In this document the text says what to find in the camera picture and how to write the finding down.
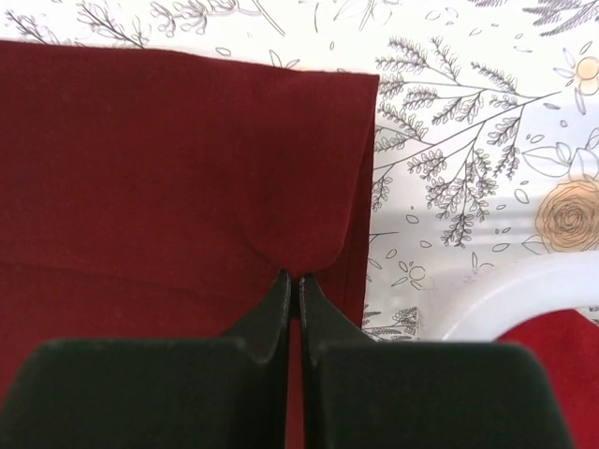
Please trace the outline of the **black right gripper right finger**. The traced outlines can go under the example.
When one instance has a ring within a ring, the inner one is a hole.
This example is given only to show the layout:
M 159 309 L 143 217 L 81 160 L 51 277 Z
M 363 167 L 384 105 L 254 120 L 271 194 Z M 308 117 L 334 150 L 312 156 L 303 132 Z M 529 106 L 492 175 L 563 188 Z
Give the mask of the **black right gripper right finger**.
M 541 365 L 497 343 L 377 342 L 299 284 L 309 448 L 570 448 Z

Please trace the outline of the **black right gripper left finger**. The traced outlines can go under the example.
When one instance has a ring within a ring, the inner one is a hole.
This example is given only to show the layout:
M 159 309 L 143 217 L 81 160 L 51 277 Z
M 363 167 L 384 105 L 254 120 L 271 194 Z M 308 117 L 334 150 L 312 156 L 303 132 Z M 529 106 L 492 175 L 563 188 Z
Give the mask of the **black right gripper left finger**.
M 5 448 L 281 448 L 291 279 L 210 339 L 61 339 L 22 364 Z

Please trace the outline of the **dark red t-shirt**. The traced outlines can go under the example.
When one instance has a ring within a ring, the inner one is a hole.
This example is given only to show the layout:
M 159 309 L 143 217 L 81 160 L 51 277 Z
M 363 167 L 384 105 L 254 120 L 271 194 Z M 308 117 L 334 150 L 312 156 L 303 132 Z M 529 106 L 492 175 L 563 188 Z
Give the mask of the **dark red t-shirt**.
M 220 336 L 291 279 L 285 445 L 304 444 L 300 281 L 353 324 L 375 75 L 1 45 L 1 402 L 61 339 Z

